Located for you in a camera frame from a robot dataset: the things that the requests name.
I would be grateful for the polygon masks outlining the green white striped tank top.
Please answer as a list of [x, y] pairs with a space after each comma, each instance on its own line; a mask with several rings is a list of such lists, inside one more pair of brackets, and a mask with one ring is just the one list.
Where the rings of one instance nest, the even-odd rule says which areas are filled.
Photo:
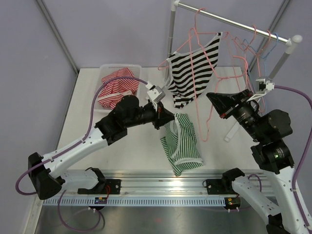
[[195, 128], [189, 116], [175, 113], [174, 120], [165, 124], [160, 143], [175, 176], [202, 167], [204, 161], [197, 149]]

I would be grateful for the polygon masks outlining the black white striped tank top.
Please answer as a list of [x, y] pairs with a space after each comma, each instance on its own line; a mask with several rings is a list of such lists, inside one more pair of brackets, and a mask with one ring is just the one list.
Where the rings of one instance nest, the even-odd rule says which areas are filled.
[[206, 89], [218, 62], [222, 32], [218, 32], [203, 49], [188, 53], [173, 52], [167, 58], [169, 76], [165, 87], [171, 92], [174, 107], [181, 109]]

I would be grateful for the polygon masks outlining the red white striped tank top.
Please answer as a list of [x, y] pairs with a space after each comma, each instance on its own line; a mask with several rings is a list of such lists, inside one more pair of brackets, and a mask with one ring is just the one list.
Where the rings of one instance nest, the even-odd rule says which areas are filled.
[[[121, 68], [101, 78], [101, 82], [105, 83], [113, 78], [131, 77], [134, 78], [133, 72], [129, 68]], [[117, 79], [109, 82], [99, 93], [97, 101], [105, 109], [114, 109], [118, 102], [124, 96], [135, 95], [139, 87], [139, 81], [125, 78]]]

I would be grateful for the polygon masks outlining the pink wire hanger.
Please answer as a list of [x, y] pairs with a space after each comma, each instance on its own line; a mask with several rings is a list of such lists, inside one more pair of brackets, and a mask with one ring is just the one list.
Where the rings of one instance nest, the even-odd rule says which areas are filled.
[[254, 47], [254, 40], [256, 35], [252, 37], [251, 40], [247, 39], [240, 39], [236, 37], [234, 39], [238, 49], [241, 50], [241, 53], [246, 56], [248, 53], [252, 55], [252, 60], [249, 63], [247, 68], [247, 86], [251, 88], [252, 91], [255, 91], [255, 82], [257, 78], [264, 78], [268, 72], [266, 68], [266, 60], [267, 57], [270, 55], [270, 52], [267, 51], [267, 47], [271, 43], [271, 32], [268, 30], [269, 38], [264, 39], [264, 44], [260, 44], [257, 48]]

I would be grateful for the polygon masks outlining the blue wire hanger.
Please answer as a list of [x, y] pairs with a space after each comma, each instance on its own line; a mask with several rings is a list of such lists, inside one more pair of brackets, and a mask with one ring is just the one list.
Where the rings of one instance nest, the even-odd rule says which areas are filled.
[[[277, 46], [278, 42], [279, 42], [279, 39], [277, 39], [277, 42], [275, 43], [275, 45], [269, 50], [269, 52], [265, 56], [262, 56], [261, 53], [270, 44], [270, 40], [265, 44], [265, 46], [261, 50], [259, 49], [258, 51], [256, 51], [256, 50], [254, 50], [253, 47], [251, 47], [252, 51], [256, 53], [257, 70], [258, 70], [258, 73], [260, 76], [261, 76], [261, 69], [260, 69], [260, 65], [259, 65], [259, 59], [263, 60], [264, 76], [267, 77], [268, 73], [267, 73], [267, 68], [266, 68], [266, 60], [267, 60], [268, 56], [270, 55], [270, 53], [272, 52], [272, 50]], [[249, 86], [250, 86], [251, 90], [253, 91], [254, 86], [252, 83], [253, 78], [251, 77], [251, 68], [248, 68], [247, 74], [248, 74], [248, 79], [249, 79]], [[259, 107], [259, 113], [261, 115], [263, 115], [266, 112], [266, 103], [265, 103], [265, 100], [263, 97], [257, 100], [257, 102], [260, 102], [260, 101], [263, 102], [263, 106]]]

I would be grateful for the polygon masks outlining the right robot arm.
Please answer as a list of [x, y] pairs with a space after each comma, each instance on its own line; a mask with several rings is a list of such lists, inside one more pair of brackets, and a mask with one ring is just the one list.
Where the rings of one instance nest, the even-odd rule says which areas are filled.
[[289, 114], [275, 109], [260, 116], [252, 95], [248, 89], [236, 94], [206, 94], [222, 119], [234, 117], [256, 142], [251, 147], [252, 156], [269, 180], [277, 204], [255, 188], [238, 168], [223, 173], [220, 189], [244, 198], [263, 219], [267, 233], [310, 234], [312, 216], [296, 181], [299, 168], [294, 166], [283, 140], [293, 132]]

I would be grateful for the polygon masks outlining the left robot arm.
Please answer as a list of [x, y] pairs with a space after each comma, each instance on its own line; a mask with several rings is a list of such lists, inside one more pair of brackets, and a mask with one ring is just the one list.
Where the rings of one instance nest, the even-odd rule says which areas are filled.
[[83, 195], [107, 193], [107, 179], [100, 169], [89, 168], [82, 173], [71, 173], [68, 168], [127, 136], [130, 127], [152, 123], [155, 129], [159, 129], [174, 118], [174, 114], [165, 109], [161, 102], [156, 105], [148, 102], [140, 107], [137, 97], [123, 97], [84, 137], [55, 152], [29, 156], [28, 175], [35, 193], [41, 200], [49, 199], [62, 190], [76, 190]]

